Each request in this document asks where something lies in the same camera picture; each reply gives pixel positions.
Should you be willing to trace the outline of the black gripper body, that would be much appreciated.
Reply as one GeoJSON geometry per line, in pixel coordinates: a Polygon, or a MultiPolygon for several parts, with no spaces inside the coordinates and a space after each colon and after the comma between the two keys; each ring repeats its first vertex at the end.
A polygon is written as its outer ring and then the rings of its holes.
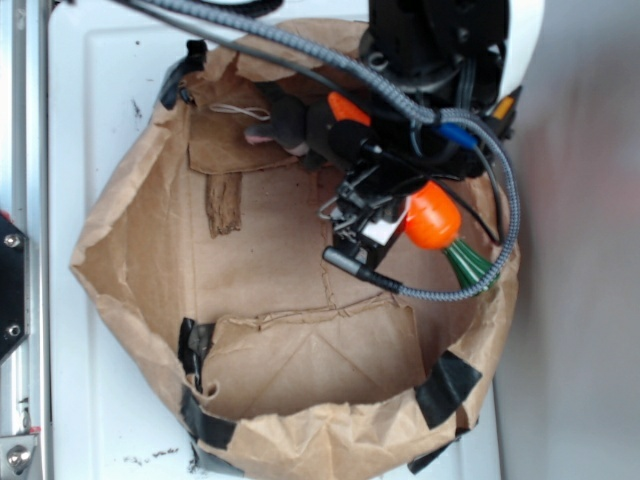
{"type": "Polygon", "coordinates": [[[329,131],[330,147],[349,163],[344,177],[351,171],[378,167],[386,177],[386,186],[409,197],[434,178],[476,178],[490,165],[454,127],[441,126],[423,133],[406,121],[370,118],[370,126],[336,121],[329,131]]]}

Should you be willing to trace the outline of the orange-tipped gripper finger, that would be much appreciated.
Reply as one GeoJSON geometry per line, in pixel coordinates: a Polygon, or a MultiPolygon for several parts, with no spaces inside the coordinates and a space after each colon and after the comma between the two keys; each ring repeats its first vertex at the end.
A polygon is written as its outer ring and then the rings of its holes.
{"type": "Polygon", "coordinates": [[[340,93],[330,92],[327,102],[336,121],[354,121],[364,126],[371,125],[370,116],[340,93]]]}

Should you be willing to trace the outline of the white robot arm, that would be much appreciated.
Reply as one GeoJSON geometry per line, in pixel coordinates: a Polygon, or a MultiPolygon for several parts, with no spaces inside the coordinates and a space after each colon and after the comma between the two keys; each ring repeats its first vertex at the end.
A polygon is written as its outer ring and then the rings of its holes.
{"type": "Polygon", "coordinates": [[[330,134],[348,163],[336,193],[349,213],[397,209],[432,177],[511,171],[503,140],[539,35],[540,1],[373,1],[350,60],[326,62],[370,92],[372,125],[330,134]]]}

